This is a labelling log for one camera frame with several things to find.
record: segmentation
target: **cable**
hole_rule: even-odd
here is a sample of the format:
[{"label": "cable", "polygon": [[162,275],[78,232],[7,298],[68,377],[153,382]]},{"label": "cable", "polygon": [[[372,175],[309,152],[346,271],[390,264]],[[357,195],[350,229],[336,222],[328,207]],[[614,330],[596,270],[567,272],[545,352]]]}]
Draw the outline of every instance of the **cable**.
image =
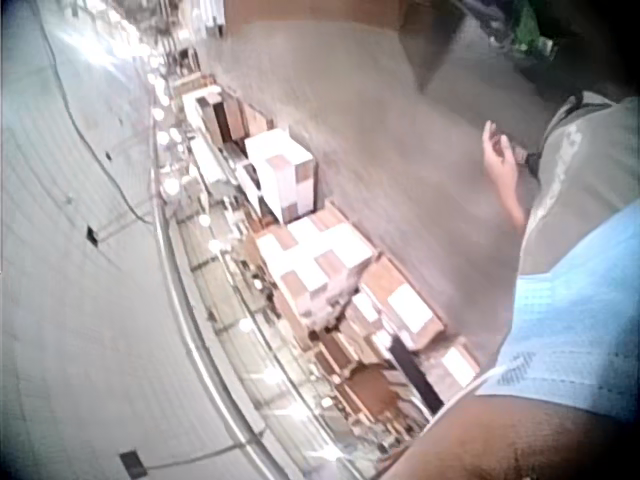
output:
[{"label": "cable", "polygon": [[51,62],[52,62],[51,63],[51,67],[52,67],[52,71],[53,71],[54,77],[56,79],[56,83],[58,85],[58,90],[60,91],[60,97],[62,98],[62,103],[64,104],[64,109],[67,112],[67,116],[69,117],[69,120],[71,121],[71,125],[73,125],[73,129],[76,131],[76,134],[78,135],[78,138],[84,144],[86,149],[89,151],[89,153],[91,155],[91,158],[98,164],[98,167],[100,168],[100,171],[107,177],[107,179],[109,180],[111,185],[113,185],[113,187],[118,191],[118,193],[120,194],[120,197],[124,201],[125,205],[129,209],[131,214],[137,220],[139,220],[140,222],[142,222],[142,223],[144,223],[146,225],[153,225],[153,223],[150,220],[147,220],[146,218],[141,216],[135,210],[135,208],[133,208],[133,205],[131,205],[131,202],[129,202],[129,199],[127,198],[126,194],[122,190],[122,187],[120,186],[118,181],[115,178],[113,178],[113,175],[111,175],[111,172],[109,172],[109,170],[107,170],[107,168],[104,166],[104,164],[102,163],[102,161],[98,157],[98,154],[93,149],[93,146],[91,145],[91,143],[89,143],[87,138],[84,136],[84,133],[82,132],[82,130],[78,126],[78,124],[76,122],[76,119],[75,119],[75,117],[73,115],[73,112],[71,111],[71,106],[69,104],[69,97],[67,95],[66,89],[64,88],[64,83],[62,82],[62,77],[60,76],[60,71],[58,69],[58,59],[57,59],[55,51],[53,49],[53,45],[51,44],[51,40],[49,39],[49,35],[47,34],[47,29],[44,26],[44,21],[42,19],[42,12],[40,11],[40,6],[38,5],[38,0],[31,0],[29,3],[31,4],[33,13],[34,13],[36,19],[38,20],[38,24],[39,24],[39,27],[40,27],[40,31],[42,33],[42,37],[44,38],[45,44],[47,45],[47,49],[49,50],[49,53],[51,55]]}]

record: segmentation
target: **hand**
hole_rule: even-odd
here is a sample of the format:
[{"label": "hand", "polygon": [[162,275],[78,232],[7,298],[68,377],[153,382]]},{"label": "hand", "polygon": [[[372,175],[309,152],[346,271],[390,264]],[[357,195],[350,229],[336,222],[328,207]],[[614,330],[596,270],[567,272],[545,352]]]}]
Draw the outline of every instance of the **hand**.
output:
[{"label": "hand", "polygon": [[493,181],[501,200],[511,202],[516,198],[518,165],[513,148],[505,135],[497,135],[493,122],[487,122],[482,133],[484,166]]}]

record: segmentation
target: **blue cloth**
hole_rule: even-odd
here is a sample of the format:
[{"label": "blue cloth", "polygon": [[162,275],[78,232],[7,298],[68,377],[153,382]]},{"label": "blue cloth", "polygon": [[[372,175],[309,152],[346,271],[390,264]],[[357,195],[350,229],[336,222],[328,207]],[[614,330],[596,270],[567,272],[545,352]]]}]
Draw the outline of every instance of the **blue cloth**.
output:
[{"label": "blue cloth", "polygon": [[544,400],[631,421],[638,413],[640,200],[592,231],[551,271],[520,276],[509,368],[479,395]]}]

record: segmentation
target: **person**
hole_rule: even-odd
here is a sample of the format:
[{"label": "person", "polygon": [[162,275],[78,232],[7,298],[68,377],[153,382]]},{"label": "person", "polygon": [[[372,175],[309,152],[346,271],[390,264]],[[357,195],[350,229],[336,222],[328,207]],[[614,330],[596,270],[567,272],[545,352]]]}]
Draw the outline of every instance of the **person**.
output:
[{"label": "person", "polygon": [[[383,479],[593,478],[635,462],[638,117],[638,98],[585,93],[560,109],[540,154],[487,122],[484,164],[523,234],[511,331],[496,367]],[[516,189],[524,166],[540,187],[530,212]]]}]

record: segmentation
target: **floor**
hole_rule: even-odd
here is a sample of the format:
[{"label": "floor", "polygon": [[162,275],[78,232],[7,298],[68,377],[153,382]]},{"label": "floor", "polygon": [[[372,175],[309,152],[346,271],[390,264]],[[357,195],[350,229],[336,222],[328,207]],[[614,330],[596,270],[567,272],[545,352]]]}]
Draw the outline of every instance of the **floor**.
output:
[{"label": "floor", "polygon": [[484,175],[481,128],[494,120],[535,148],[557,100],[543,100],[473,20],[447,18],[427,15],[400,35],[265,22],[198,49],[203,70],[311,149],[319,196],[405,267],[486,365],[509,329],[520,238]]}]

